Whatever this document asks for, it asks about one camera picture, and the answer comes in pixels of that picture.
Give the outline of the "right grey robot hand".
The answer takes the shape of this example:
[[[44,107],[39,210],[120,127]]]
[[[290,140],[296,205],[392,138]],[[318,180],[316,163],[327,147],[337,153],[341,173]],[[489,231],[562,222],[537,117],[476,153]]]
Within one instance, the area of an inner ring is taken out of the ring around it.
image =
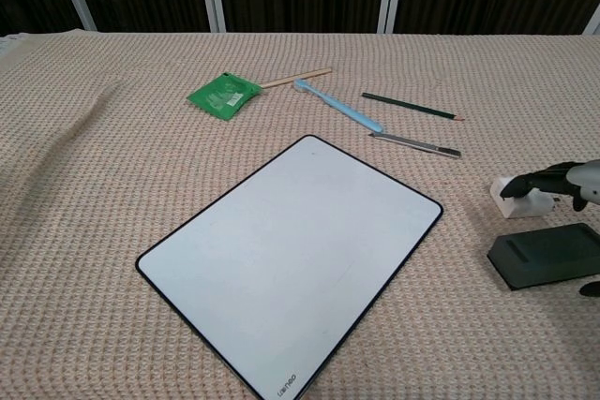
[[[522,198],[537,188],[553,198],[556,195],[571,197],[576,212],[589,203],[600,205],[600,160],[563,162],[511,178],[501,191],[502,198]]]

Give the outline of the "dark grey board eraser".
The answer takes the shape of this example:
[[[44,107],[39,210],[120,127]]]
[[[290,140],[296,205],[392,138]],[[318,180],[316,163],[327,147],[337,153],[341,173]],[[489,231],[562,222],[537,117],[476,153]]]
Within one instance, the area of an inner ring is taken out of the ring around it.
[[[600,274],[600,233],[584,223],[502,235],[487,257],[512,290]]]

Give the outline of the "white drawing board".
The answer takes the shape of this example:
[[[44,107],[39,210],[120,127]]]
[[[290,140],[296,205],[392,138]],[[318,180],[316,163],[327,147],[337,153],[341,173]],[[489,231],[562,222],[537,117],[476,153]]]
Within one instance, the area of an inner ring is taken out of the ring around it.
[[[306,135],[136,268],[259,400],[298,400],[442,214]]]

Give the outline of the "white USB charger plug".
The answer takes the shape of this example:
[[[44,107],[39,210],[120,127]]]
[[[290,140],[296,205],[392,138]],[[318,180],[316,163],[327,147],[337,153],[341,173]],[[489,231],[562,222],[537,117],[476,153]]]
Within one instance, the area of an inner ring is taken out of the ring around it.
[[[553,196],[537,188],[522,198],[502,198],[501,191],[511,180],[511,177],[497,177],[489,188],[489,194],[504,218],[540,217],[554,210]]]

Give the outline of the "grey utility knife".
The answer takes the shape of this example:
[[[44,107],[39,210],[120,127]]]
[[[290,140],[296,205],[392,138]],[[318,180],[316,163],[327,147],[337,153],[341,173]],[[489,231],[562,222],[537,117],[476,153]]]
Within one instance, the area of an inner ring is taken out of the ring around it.
[[[407,146],[407,147],[413,148],[415,150],[423,151],[426,153],[431,153],[434,155],[446,156],[446,157],[451,157],[454,159],[460,159],[462,157],[462,153],[458,150],[437,146],[435,144],[410,140],[407,138],[402,138],[399,136],[390,135],[390,134],[386,134],[386,133],[371,132],[369,134],[369,136],[374,139],[377,139],[377,140],[393,142],[396,144]]]

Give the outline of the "dark green pencil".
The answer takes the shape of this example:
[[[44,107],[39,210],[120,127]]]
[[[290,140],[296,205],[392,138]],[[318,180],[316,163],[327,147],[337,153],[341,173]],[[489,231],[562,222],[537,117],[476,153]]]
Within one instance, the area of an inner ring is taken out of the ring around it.
[[[442,117],[444,119],[449,119],[449,120],[459,121],[459,122],[462,122],[462,121],[465,120],[464,117],[456,115],[456,114],[453,114],[451,112],[439,111],[439,110],[435,110],[435,109],[432,109],[432,108],[429,108],[429,107],[425,107],[425,106],[413,104],[413,103],[410,103],[410,102],[405,102],[405,101],[393,99],[393,98],[387,97],[387,96],[380,96],[380,95],[375,95],[375,94],[371,94],[371,93],[367,93],[367,92],[363,92],[361,94],[361,96],[364,97],[364,98],[368,98],[368,99],[380,101],[380,102],[383,102],[383,103],[386,103],[386,104],[400,106],[402,108],[409,109],[409,110],[412,110],[412,111],[420,111],[420,112],[423,112],[423,113],[426,113],[426,114],[431,114],[431,115],[439,116],[439,117]]]

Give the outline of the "light blue toothbrush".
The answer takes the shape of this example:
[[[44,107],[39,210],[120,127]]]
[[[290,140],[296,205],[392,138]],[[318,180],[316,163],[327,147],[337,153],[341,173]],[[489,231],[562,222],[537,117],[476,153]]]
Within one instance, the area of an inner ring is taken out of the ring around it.
[[[318,89],[316,89],[315,87],[310,85],[306,80],[295,79],[292,84],[296,90],[307,92],[307,93],[310,93],[311,95],[316,96],[321,101],[323,101],[326,105],[328,105],[330,108],[333,108],[333,109],[341,112],[342,114],[346,115],[347,117],[349,117],[356,123],[367,128],[371,132],[383,133],[383,127],[379,123],[368,118],[362,112],[354,110],[353,108],[351,108],[350,106],[339,101],[335,97],[329,96],[329,95],[323,93],[322,91],[319,91]]]

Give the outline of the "wooden stick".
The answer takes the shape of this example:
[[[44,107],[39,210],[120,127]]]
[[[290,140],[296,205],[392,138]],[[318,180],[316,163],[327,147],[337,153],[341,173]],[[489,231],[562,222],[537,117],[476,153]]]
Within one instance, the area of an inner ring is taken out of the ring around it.
[[[295,74],[295,75],[291,75],[291,76],[279,78],[279,79],[272,80],[272,81],[261,82],[259,84],[259,86],[262,89],[268,89],[268,88],[280,86],[280,85],[283,85],[283,84],[292,83],[295,80],[305,80],[305,79],[310,79],[310,78],[314,78],[314,77],[319,77],[321,75],[329,74],[332,71],[333,71],[333,69],[331,67],[325,67],[325,68],[315,69],[315,70],[311,70],[311,71],[308,71],[308,72],[303,72],[303,73],[299,73],[299,74]]]

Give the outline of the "green foil packet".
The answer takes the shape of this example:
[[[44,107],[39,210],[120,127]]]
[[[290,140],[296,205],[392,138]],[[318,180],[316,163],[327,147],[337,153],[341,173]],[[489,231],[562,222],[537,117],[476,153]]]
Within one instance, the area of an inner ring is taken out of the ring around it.
[[[252,81],[224,72],[189,94],[187,100],[217,119],[229,121],[262,90]]]

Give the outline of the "beige waffle weave tablecloth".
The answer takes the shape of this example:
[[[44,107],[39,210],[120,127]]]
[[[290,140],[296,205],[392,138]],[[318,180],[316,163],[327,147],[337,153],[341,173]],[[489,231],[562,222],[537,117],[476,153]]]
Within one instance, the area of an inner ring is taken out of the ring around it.
[[[224,72],[306,79],[229,121],[188,101]],[[387,96],[453,121],[364,98]],[[439,201],[442,219],[305,400],[600,400],[600,299],[511,290],[502,234],[584,222],[560,200],[506,220],[500,175],[600,158],[599,36],[101,34],[0,37],[0,400],[254,400],[148,286],[136,258],[314,134]]]

